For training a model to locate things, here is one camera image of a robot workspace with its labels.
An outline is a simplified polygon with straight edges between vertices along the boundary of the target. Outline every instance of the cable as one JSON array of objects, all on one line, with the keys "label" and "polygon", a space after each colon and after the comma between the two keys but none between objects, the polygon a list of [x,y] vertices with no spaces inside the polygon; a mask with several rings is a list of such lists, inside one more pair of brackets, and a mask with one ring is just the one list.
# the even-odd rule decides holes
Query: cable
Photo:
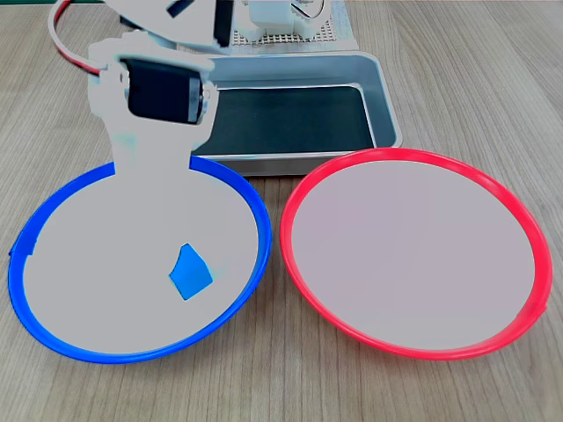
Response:
[{"label": "cable", "polygon": [[297,7],[297,5],[295,3],[291,4],[293,6],[293,8],[299,12],[299,14],[301,14],[301,16],[303,16],[306,19],[314,19],[314,18],[318,18],[320,16],[320,14],[323,12],[323,9],[325,8],[325,0],[321,0],[321,5],[320,5],[320,11],[318,11],[318,13],[314,16],[309,15],[308,13],[306,13],[303,9]]},{"label": "cable", "polygon": [[73,0],[57,0],[56,3],[51,8],[51,12],[49,13],[48,18],[48,29],[53,42],[55,43],[56,49],[59,50],[59,53],[67,59],[69,62],[77,65],[79,68],[86,70],[87,72],[99,76],[99,72],[103,70],[105,67],[99,65],[98,63],[91,62],[89,60],[80,57],[79,55],[75,55],[71,51],[69,51],[61,42],[58,35],[56,34],[56,24],[59,21],[64,10],[71,4]]}]

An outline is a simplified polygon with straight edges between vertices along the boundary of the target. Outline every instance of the blue rim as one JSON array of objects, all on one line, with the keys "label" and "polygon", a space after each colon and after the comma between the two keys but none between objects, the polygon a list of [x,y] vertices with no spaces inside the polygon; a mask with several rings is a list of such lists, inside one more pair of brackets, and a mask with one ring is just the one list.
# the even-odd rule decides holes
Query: blue rim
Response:
[{"label": "blue rim", "polygon": [[74,179],[45,201],[45,203],[43,203],[43,205],[35,211],[32,218],[27,222],[26,226],[19,234],[18,240],[11,249],[10,266],[8,268],[8,290],[10,292],[11,303],[19,321],[32,336],[49,349],[72,359],[104,364],[135,363],[161,358],[193,345],[194,343],[207,337],[215,330],[219,329],[244,306],[246,301],[248,301],[248,299],[252,296],[254,290],[256,290],[256,287],[259,285],[260,280],[266,271],[267,261],[272,248],[272,226],[266,206],[250,183],[248,183],[242,176],[222,164],[198,156],[192,156],[190,168],[194,171],[206,173],[209,176],[218,178],[238,191],[243,198],[245,198],[252,210],[252,213],[254,214],[254,218],[256,219],[259,237],[258,257],[256,259],[256,265],[252,271],[252,275],[237,300],[222,315],[220,315],[214,322],[205,327],[203,330],[181,340],[178,343],[149,352],[131,354],[91,352],[61,341],[43,328],[33,315],[26,299],[26,293],[24,290],[24,270],[26,267],[27,257],[33,254],[35,243],[37,242],[41,229],[47,222],[48,218],[66,199],[88,185],[115,174],[113,163],[109,163],[92,171],[88,171],[82,176]]}]

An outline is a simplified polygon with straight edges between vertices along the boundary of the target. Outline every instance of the white plastic mount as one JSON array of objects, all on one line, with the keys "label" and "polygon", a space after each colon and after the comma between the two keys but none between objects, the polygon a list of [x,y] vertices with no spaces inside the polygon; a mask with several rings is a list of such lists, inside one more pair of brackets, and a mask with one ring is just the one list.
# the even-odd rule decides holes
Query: white plastic mount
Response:
[{"label": "white plastic mount", "polygon": [[[104,121],[112,143],[114,177],[121,199],[119,204],[108,206],[129,211],[124,223],[150,227],[150,253],[155,265],[170,271],[186,242],[178,227],[190,221],[187,198],[190,190],[199,188],[194,186],[189,170],[191,152],[211,135],[218,91],[208,81],[208,73],[214,68],[211,60],[166,48],[165,44],[143,31],[92,44],[90,58],[106,63],[107,68],[100,71],[99,77],[90,76],[88,98],[92,113]],[[199,72],[203,106],[197,122],[183,124],[132,114],[128,108],[128,71],[121,59],[141,59]],[[131,239],[132,243],[141,241]]]},{"label": "white plastic mount", "polygon": [[250,42],[265,35],[309,40],[328,21],[331,0],[236,0],[235,28]]},{"label": "white plastic mount", "polygon": [[141,28],[174,43],[221,54],[228,50],[220,47],[214,37],[216,2],[223,0],[191,0],[180,14],[169,12],[172,0],[105,0],[117,13]]}]

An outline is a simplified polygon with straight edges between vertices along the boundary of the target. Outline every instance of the black tray bottom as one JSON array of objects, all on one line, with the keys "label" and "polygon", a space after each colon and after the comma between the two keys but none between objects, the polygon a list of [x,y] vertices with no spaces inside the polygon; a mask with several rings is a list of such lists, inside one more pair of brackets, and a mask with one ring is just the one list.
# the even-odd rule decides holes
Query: black tray bottom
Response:
[{"label": "black tray bottom", "polygon": [[220,91],[215,125],[197,156],[344,152],[373,148],[354,87]]}]

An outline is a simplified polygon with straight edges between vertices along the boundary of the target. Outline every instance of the red rim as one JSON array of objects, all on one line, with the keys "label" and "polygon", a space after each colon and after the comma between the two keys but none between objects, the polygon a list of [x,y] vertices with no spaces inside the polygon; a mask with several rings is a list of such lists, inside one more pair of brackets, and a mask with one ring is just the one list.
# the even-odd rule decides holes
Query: red rim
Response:
[{"label": "red rim", "polygon": [[[488,192],[494,195],[494,197],[496,197],[512,213],[524,229],[526,236],[530,240],[535,261],[536,275],[534,279],[534,286],[528,301],[524,304],[516,319],[507,328],[494,337],[478,343],[477,345],[443,351],[419,350],[385,343],[377,340],[376,338],[366,336],[354,327],[339,320],[339,318],[337,318],[329,309],[320,303],[315,295],[309,290],[307,284],[299,273],[293,256],[291,234],[297,209],[299,209],[307,194],[323,179],[329,177],[337,171],[346,169],[347,167],[367,162],[393,160],[432,164],[465,176],[473,182],[483,186]],[[288,268],[289,275],[292,277],[302,295],[324,318],[339,329],[343,330],[346,334],[357,338],[369,346],[374,346],[386,352],[416,359],[468,359],[502,349],[502,347],[519,339],[541,317],[547,307],[547,301],[552,289],[552,258],[549,252],[549,247],[536,220],[522,202],[520,202],[519,199],[517,199],[516,196],[506,187],[502,186],[496,180],[488,177],[482,171],[452,158],[416,149],[365,149],[346,156],[334,158],[333,160],[322,164],[315,171],[306,176],[289,197],[288,204],[281,217],[280,245],[281,254],[286,267]]]}]

